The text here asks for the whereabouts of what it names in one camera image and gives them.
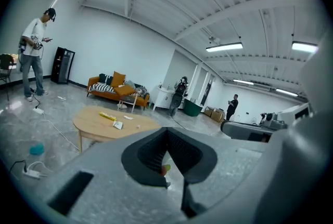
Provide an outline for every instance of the concrete floor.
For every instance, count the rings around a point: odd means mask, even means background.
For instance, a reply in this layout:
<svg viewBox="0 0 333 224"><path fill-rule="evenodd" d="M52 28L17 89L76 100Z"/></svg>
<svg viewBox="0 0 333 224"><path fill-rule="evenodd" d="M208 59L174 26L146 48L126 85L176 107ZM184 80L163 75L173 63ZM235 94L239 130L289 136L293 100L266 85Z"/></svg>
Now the concrete floor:
<svg viewBox="0 0 333 224"><path fill-rule="evenodd" d="M71 142L77 145L78 131L73 126L72 118L83 107L96 105L108 109L117 109L117 102L90 95L86 97L86 89L69 84L57 85L50 80L44 81L44 88L49 94L37 97L41 101L39 108L45 112L46 119L51 121ZM5 90L0 90L0 157L5 165L10 166L18 160L26 160L27 164L34 161L42 161L51 170L57 170L78 156L74 146L57 132L51 123L44 120L42 115L33 111L37 102L28 102L23 95L23 86L17 85L9 89L9 99ZM180 127L164 109L146 109L136 107L134 114L145 115L161 126ZM174 117L185 129L193 130L210 136L229 138L220 131L220 124L213 121L204 114L198 117L190 117L178 110ZM40 156L29 154L29 148L41 142L45 152ZM83 149L87 149L90 144L89 139L83 139ZM22 175L23 164L16 164L12 169L12 175L23 185L34 188L38 180L30 179ZM42 165L37 169L45 174L48 171Z"/></svg>

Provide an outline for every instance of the fluorescent light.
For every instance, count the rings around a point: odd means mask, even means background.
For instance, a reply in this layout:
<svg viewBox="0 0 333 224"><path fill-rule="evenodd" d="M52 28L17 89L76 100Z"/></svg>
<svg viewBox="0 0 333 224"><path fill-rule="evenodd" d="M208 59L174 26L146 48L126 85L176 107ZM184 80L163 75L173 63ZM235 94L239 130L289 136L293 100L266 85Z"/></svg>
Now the fluorescent light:
<svg viewBox="0 0 333 224"><path fill-rule="evenodd" d="M242 80L237 80L237 79L234 79L234 82L238 82L238 83L242 83L242 84L247 84L247 85L253 85L254 84L253 82L247 82L247 81L242 81Z"/></svg>
<svg viewBox="0 0 333 224"><path fill-rule="evenodd" d="M291 49L313 53L318 50L318 47L312 44L293 42Z"/></svg>
<svg viewBox="0 0 333 224"><path fill-rule="evenodd" d="M230 50L230 49L241 49L243 45L241 43L228 44L228 45L219 45L215 47L208 47L206 50L208 52L221 51L221 50Z"/></svg>
<svg viewBox="0 0 333 224"><path fill-rule="evenodd" d="M290 95L290 96L293 96L293 97L297 97L298 95L295 94L295 93L292 93L292 92L288 92L288 91L285 91L285 90L282 90L282 89L276 89L276 91L280 92L280 93L283 93L283 94L286 94L286 95Z"/></svg>

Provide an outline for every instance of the orange sofa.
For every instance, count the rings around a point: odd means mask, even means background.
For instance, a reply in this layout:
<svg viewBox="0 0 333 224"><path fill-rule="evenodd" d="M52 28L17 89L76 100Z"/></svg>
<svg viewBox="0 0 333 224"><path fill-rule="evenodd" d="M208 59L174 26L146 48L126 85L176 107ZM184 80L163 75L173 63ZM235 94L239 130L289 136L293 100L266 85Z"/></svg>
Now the orange sofa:
<svg viewBox="0 0 333 224"><path fill-rule="evenodd" d="M99 82L99 76L92 77L92 78L89 79L89 81L88 81L88 87L87 87L87 92L88 92L87 96L89 94L93 94L95 96L105 97L105 98L108 98L108 99L111 99L111 100L115 100L115 101L119 101L120 100L120 96L117 95L117 94L114 94L114 93L98 92L98 91L90 91L89 92L90 86L92 86L93 84L97 84L98 82ZM143 97L137 97L135 105L142 106L142 107L145 108L146 105L147 105L147 103L148 103L148 100L149 100L149 94L147 94L145 98L143 98Z"/></svg>

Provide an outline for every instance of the cardboard box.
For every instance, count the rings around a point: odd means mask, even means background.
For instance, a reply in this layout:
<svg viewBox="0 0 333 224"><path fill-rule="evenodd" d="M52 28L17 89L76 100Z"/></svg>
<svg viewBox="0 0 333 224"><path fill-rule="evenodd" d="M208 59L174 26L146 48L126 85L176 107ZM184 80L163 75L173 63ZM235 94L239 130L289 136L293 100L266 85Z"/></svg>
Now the cardboard box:
<svg viewBox="0 0 333 224"><path fill-rule="evenodd" d="M211 119L215 120L216 122L223 122L225 117L225 113L221 109L214 109L211 115Z"/></svg>
<svg viewBox="0 0 333 224"><path fill-rule="evenodd" d="M210 117L212 115L212 112L213 112L213 108L210 108L210 107L206 107L206 109L204 110L204 113Z"/></svg>

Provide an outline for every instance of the man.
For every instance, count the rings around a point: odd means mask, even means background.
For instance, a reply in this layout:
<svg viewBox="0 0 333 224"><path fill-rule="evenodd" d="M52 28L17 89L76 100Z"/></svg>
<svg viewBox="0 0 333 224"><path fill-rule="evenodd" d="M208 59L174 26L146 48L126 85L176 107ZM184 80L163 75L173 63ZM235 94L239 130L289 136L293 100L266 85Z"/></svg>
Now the man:
<svg viewBox="0 0 333 224"><path fill-rule="evenodd" d="M44 38L46 23L55 18L56 11L53 8L44 12L43 16L34 19L22 34L22 39L26 43L25 51L21 56L22 79L24 86L24 95L31 102L32 96L28 80L30 66L36 77L36 94L38 96L46 95L48 92L43 88L43 68L40 59L40 49L43 47L41 42L50 42L51 38Z"/></svg>
<svg viewBox="0 0 333 224"><path fill-rule="evenodd" d="M175 84L175 86L174 86L175 91L174 91L173 98L171 100L170 108L169 108L169 114L171 117L173 117L176 114L178 107L182 103L182 102L179 103L179 99L175 99L175 98L180 98L180 96L182 96L182 99L183 99L184 97L187 97L188 86L189 86L189 84L187 82L186 76L182 77Z"/></svg>
<svg viewBox="0 0 333 224"><path fill-rule="evenodd" d="M232 115L234 115L234 113L235 113L235 110L236 110L236 108L238 106L238 100L237 99L238 99L238 95L235 94L234 95L234 100L232 100L231 102L228 101L229 107L227 109L227 117L226 117L227 121L229 121L230 117Z"/></svg>

